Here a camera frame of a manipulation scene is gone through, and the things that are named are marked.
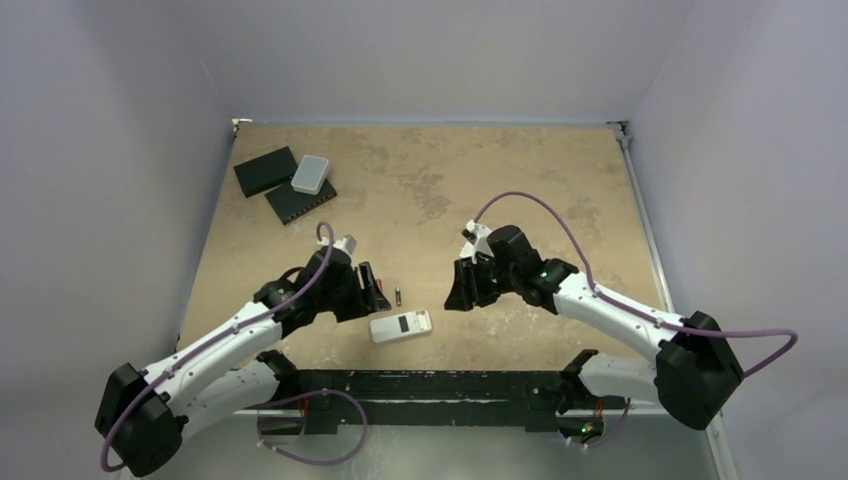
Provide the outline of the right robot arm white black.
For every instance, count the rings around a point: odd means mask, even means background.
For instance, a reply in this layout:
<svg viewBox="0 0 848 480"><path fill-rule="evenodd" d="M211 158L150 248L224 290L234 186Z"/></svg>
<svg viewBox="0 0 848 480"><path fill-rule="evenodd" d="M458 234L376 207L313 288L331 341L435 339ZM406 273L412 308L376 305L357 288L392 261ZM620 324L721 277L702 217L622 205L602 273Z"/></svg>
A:
<svg viewBox="0 0 848 480"><path fill-rule="evenodd" d="M561 371L559 412L616 396L657 404L684 426L704 430L742 383L743 370L713 317L652 309L593 284L578 267L542 258L515 225L491 230L471 222L463 235L446 310L470 311L514 293L637 352L635 358L580 352Z"/></svg>

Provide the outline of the white red remote control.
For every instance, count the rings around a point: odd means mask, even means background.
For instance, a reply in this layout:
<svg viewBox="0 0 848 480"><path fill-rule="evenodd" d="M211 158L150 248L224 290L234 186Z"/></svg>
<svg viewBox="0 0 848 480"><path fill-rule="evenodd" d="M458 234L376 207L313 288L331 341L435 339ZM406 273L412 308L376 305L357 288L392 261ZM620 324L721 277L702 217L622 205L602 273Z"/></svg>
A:
<svg viewBox="0 0 848 480"><path fill-rule="evenodd" d="M390 343L429 334L433 322L427 310L413 310L372 320L369 331L375 344Z"/></svg>

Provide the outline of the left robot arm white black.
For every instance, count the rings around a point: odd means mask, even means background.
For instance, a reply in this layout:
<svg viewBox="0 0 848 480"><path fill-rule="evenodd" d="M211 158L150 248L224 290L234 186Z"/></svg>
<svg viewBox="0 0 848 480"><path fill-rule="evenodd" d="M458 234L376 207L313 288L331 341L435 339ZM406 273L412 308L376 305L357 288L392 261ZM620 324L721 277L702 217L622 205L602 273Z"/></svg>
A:
<svg viewBox="0 0 848 480"><path fill-rule="evenodd" d="M330 313L364 318L388 301L369 262L352 262L341 241L324 245L303 267L264 284L235 314L200 339L146 367L125 363L109 375L95 416L100 467L149 475L190 437L244 409L284 409L341 398L362 420L362 404L311 381L274 344Z"/></svg>

